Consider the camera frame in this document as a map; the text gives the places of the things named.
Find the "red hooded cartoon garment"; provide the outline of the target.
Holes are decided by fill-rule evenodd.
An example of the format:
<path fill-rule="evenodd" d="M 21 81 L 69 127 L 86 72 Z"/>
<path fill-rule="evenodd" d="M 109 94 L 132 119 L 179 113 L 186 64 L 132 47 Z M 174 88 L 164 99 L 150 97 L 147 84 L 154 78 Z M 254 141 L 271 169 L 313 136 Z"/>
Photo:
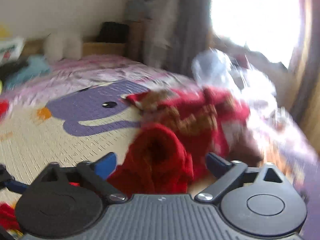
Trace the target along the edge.
<path fill-rule="evenodd" d="M 186 193 L 193 161 L 175 133 L 160 124 L 143 127 L 107 182 L 127 196 Z"/>

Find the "red knit bear sweater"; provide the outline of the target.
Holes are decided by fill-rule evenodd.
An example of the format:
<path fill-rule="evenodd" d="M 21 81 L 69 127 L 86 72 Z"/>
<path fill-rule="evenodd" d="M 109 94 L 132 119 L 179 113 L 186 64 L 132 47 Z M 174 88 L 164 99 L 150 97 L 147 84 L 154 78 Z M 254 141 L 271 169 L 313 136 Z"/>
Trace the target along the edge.
<path fill-rule="evenodd" d="M 248 104 L 226 89 L 149 90 L 126 99 L 143 112 L 145 123 L 171 129 L 189 151 L 213 152 L 252 166 L 263 159 L 247 127 Z"/>

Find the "cream alphabet play mat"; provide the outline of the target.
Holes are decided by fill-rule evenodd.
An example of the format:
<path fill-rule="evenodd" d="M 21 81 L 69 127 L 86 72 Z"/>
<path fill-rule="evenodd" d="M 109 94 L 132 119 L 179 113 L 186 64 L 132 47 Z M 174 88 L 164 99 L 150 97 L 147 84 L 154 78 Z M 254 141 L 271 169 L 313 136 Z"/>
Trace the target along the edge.
<path fill-rule="evenodd" d="M 73 88 L 50 99 L 17 98 L 1 120 L 1 162 L 19 181 L 31 183 L 50 162 L 74 166 L 114 152 L 124 161 L 142 116 L 125 98 L 143 85 L 119 80 Z"/>

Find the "pink floral bed sheet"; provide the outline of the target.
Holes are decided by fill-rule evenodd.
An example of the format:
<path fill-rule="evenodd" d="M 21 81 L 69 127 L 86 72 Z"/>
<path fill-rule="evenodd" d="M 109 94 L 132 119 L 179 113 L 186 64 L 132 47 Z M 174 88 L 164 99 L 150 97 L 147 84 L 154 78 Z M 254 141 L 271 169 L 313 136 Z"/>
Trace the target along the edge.
<path fill-rule="evenodd" d="M 194 89 L 195 81 L 184 75 L 146 66 L 116 55 L 93 55 L 79 61 L 62 60 L 51 65 L 52 72 L 36 77 L 1 99 L 17 103 L 38 103 L 59 98 L 81 89 L 119 80 L 129 80 L 147 88 Z"/>

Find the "clear plastic bag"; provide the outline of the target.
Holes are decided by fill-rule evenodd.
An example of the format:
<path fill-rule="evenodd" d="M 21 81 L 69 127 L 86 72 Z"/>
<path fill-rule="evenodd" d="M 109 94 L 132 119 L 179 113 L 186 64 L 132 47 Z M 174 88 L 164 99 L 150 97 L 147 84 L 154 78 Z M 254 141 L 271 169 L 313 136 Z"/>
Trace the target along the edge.
<path fill-rule="evenodd" d="M 259 109 L 277 107 L 276 88 L 267 75 L 253 66 L 235 66 L 230 57 L 217 49 L 210 49 L 194 57 L 193 77 L 199 86 L 214 86 L 230 90 L 236 98 Z"/>

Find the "light blue cloth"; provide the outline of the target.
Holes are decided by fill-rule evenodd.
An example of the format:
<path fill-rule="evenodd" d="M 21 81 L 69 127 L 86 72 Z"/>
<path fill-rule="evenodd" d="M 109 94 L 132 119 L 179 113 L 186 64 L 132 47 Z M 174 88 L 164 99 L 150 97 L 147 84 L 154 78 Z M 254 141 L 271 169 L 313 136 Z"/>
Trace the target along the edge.
<path fill-rule="evenodd" d="M 9 74 L 3 81 L 4 90 L 14 88 L 30 81 L 33 78 L 51 73 L 51 68 L 43 55 L 31 55 L 14 63 L 16 71 Z"/>

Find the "white diaper pack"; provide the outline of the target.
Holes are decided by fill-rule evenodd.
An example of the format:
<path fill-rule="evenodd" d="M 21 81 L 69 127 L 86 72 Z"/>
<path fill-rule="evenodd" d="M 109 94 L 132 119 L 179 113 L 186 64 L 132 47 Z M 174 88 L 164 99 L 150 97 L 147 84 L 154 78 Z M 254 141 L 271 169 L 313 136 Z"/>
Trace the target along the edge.
<path fill-rule="evenodd" d="M 15 37 L 11 39 L 1 40 L 0 45 L 0 60 L 1 65 L 17 61 L 24 48 L 24 38 Z"/>

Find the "white neck pillow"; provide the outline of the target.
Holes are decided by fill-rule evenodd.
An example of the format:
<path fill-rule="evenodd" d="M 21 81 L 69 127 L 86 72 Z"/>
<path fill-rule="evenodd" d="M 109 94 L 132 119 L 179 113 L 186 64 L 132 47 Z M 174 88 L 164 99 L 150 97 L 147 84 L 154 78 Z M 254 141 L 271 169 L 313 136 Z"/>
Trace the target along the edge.
<path fill-rule="evenodd" d="M 79 60 L 82 58 L 82 46 L 79 33 L 56 31 L 44 39 L 43 52 L 50 63 L 63 59 Z"/>

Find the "wooden headboard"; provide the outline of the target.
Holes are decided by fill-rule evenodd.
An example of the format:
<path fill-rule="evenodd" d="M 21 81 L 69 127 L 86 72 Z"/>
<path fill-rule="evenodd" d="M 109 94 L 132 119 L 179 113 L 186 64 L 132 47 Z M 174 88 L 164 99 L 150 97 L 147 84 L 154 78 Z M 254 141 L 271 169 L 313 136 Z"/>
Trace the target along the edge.
<path fill-rule="evenodd" d="M 24 44 L 21 56 L 31 56 L 43 54 L 44 39 L 27 40 Z M 84 42 L 82 45 L 82 56 L 90 55 L 119 55 L 124 56 L 126 50 L 125 43 L 103 43 Z"/>

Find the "black hat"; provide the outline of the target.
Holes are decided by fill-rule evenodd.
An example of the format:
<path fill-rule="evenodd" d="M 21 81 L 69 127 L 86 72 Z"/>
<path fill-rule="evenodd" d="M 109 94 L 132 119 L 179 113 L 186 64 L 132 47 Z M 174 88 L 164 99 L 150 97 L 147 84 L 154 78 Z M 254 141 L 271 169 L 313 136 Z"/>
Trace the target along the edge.
<path fill-rule="evenodd" d="M 129 25 L 117 22 L 104 22 L 101 25 L 96 42 L 126 43 Z"/>

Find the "grey curtain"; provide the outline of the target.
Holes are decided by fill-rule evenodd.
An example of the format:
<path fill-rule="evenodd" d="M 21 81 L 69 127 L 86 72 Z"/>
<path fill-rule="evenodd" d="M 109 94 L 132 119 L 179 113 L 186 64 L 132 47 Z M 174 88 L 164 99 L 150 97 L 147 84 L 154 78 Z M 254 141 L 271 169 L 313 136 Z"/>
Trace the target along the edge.
<path fill-rule="evenodd" d="M 192 76 L 194 57 L 207 49 L 212 27 L 211 0 L 179 0 L 178 15 L 172 36 L 168 71 Z"/>

